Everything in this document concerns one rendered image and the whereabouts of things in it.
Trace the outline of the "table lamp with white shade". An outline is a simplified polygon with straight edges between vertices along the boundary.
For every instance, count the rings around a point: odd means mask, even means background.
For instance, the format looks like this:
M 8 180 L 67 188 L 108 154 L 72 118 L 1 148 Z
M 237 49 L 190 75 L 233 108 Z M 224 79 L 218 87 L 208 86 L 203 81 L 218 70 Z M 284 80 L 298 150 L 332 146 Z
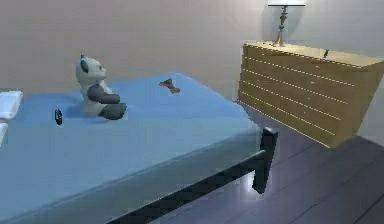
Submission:
M 288 15 L 289 7 L 304 7 L 306 5 L 306 0 L 267 0 L 268 6 L 277 6 L 281 8 L 281 14 L 279 17 L 280 23 L 278 26 L 278 34 L 276 39 L 271 44 L 272 47 L 284 47 L 283 42 L 283 30 L 285 27 L 285 21 Z

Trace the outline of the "white and grey panda toy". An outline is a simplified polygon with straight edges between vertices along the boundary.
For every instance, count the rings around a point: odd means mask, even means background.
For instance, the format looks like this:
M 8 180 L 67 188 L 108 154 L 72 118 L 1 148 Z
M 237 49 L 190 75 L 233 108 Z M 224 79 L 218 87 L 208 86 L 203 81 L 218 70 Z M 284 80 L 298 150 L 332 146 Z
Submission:
M 85 116 L 108 120 L 119 120 L 124 116 L 127 105 L 106 85 L 106 69 L 98 60 L 81 55 L 75 74 L 80 84 Z

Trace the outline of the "white pillow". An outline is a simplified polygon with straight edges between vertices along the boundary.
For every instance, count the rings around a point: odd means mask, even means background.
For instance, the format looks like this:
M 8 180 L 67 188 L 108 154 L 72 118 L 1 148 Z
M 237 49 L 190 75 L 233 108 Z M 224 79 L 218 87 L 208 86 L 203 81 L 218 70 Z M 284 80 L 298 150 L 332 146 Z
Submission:
M 14 119 L 23 98 L 22 91 L 0 92 L 0 119 Z

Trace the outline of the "brown dog bone toy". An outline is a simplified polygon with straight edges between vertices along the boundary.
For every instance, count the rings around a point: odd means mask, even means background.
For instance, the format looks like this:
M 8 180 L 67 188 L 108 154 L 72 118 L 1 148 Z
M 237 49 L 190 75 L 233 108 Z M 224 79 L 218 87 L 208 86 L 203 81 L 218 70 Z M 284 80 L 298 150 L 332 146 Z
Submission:
M 169 79 L 167 79 L 165 81 L 160 82 L 159 85 L 167 87 L 172 94 L 176 94 L 176 93 L 180 92 L 180 89 L 174 86 L 171 78 L 169 78 Z

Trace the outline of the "blue bed with black frame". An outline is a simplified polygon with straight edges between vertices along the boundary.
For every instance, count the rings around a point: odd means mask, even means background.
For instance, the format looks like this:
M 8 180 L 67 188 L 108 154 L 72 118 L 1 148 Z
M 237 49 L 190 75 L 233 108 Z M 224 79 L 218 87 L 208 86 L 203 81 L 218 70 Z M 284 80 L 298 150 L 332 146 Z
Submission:
M 120 120 L 79 92 L 27 96 L 0 146 L 0 224 L 146 224 L 248 173 L 264 193 L 276 132 L 192 78 L 114 82 Z M 55 110 L 62 112 L 62 125 Z

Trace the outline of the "wooden chest of drawers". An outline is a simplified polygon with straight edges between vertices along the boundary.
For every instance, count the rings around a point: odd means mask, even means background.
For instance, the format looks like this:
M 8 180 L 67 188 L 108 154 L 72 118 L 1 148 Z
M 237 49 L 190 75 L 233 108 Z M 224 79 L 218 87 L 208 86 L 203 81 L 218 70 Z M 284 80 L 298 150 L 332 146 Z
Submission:
M 355 136 L 384 58 L 268 41 L 243 45 L 238 101 L 333 148 Z

